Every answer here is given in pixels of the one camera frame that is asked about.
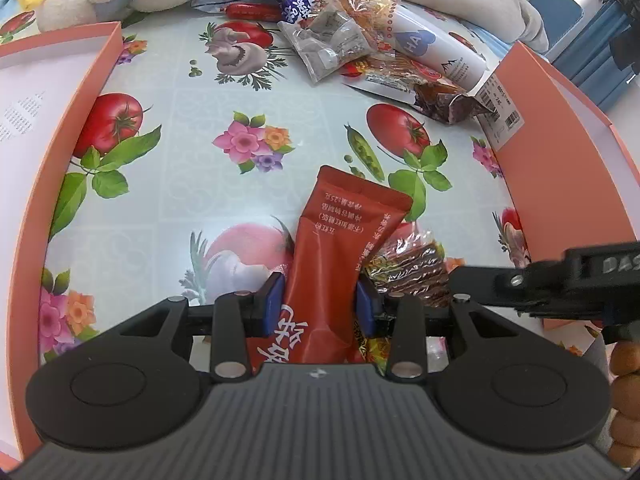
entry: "barcode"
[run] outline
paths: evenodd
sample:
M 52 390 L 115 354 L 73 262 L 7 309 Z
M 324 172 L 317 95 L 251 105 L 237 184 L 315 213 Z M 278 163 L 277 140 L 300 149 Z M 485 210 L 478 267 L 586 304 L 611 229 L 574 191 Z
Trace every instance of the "barcode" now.
M 520 120 L 520 114 L 516 110 L 504 120 L 504 123 L 507 125 L 507 128 L 511 128 L 511 125 L 513 123 L 517 123 L 519 120 Z
M 486 92 L 486 90 L 483 89 L 480 91 L 480 99 L 482 100 L 482 104 L 484 106 L 489 108 L 489 110 L 495 112 L 494 102 L 491 101 L 491 98 L 489 97 L 489 94 Z

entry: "red sausage package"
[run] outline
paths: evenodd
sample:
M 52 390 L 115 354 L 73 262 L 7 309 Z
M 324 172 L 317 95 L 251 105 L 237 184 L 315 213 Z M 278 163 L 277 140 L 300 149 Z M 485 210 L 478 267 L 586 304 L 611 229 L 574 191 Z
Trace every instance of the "red sausage package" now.
M 356 355 L 353 297 L 360 268 L 412 206 L 408 195 L 323 166 L 298 223 L 275 334 L 249 341 L 252 365 L 338 364 Z

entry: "brown bead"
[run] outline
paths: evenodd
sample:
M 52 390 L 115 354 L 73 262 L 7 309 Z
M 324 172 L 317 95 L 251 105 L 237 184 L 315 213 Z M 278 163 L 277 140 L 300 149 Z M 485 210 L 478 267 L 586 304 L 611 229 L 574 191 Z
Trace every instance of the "brown bead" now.
M 611 353 L 609 369 L 614 375 L 626 375 L 640 370 L 640 344 L 621 341 Z
M 609 458 L 620 467 L 632 467 L 640 460 L 640 447 L 629 447 L 614 442 L 609 448 Z
M 640 420 L 640 376 L 623 375 L 613 381 L 611 405 L 627 418 Z
M 640 447 L 640 420 L 631 420 L 622 413 L 617 413 L 609 433 L 613 440 L 626 446 Z

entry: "white tube bottle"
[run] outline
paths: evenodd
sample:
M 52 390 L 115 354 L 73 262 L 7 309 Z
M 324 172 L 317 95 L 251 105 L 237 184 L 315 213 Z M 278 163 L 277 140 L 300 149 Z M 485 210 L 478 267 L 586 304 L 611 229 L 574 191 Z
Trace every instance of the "white tube bottle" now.
M 401 5 L 394 5 L 389 12 L 386 40 L 466 91 L 478 84 L 486 70 L 486 62 L 478 54 Z

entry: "floral tablecloth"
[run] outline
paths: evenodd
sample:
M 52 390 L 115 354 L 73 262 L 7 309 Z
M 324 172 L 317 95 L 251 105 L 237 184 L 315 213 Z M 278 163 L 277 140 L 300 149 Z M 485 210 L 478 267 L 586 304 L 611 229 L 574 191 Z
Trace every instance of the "floral tablecloth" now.
M 456 20 L 431 14 L 497 66 Z M 142 16 L 134 16 L 135 22 Z M 445 126 L 333 76 L 313 86 L 276 25 L 180 7 L 123 30 L 125 48 L 74 152 L 52 224 L 40 305 L 50 360 L 167 296 L 256 290 L 286 270 L 323 164 L 414 198 L 449 267 L 523 266 L 520 223 L 475 120 Z M 238 50 L 213 57 L 221 33 Z M 33 15 L 0 41 L 33 34 Z M 348 132 L 373 156 L 358 157 Z M 412 167 L 430 150 L 436 171 Z

